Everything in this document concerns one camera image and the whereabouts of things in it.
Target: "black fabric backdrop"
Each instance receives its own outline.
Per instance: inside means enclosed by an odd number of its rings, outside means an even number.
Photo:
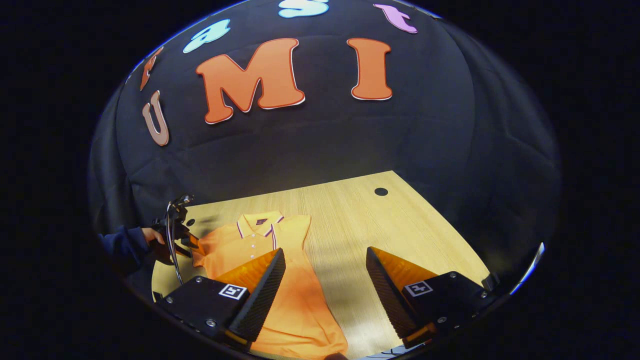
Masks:
[[[278,3],[251,0],[198,22],[164,44],[142,91],[147,59],[118,88],[90,157],[96,230],[149,226],[184,192],[203,204],[395,170],[513,286],[554,230],[561,180],[553,129],[520,76],[447,20],[395,1],[334,1],[322,15],[292,19],[278,15]],[[374,3],[409,15],[418,33],[395,28]],[[182,52],[222,19],[231,19],[226,35]],[[292,58],[305,102],[262,110],[259,86],[248,113],[236,108],[230,120],[206,124],[195,68],[219,54],[246,68],[260,44],[285,37],[300,42]],[[391,46],[391,99],[351,96],[358,65],[346,40],[355,37]],[[170,132],[165,147],[141,115],[156,90]],[[146,266],[138,274],[144,295],[150,273]]]
[[[32,245],[15,253],[24,272],[5,291],[10,318],[18,316],[8,327],[9,356],[214,356],[123,285],[93,240],[83,190],[95,119],[124,75],[177,31],[228,4],[64,2],[52,8],[23,2],[7,8],[6,100],[9,109],[16,107],[6,118],[12,167],[5,205],[10,224]],[[637,61],[631,56],[637,28],[631,24],[640,15],[637,3],[448,0],[422,6],[480,39],[532,86],[557,133],[564,179],[559,227],[525,286],[472,332],[425,358],[631,358],[638,234],[637,222],[628,219],[637,208],[638,173],[632,161]],[[43,258],[46,253],[53,256]],[[73,274],[65,277],[71,262]],[[34,294],[25,292],[29,285]]]

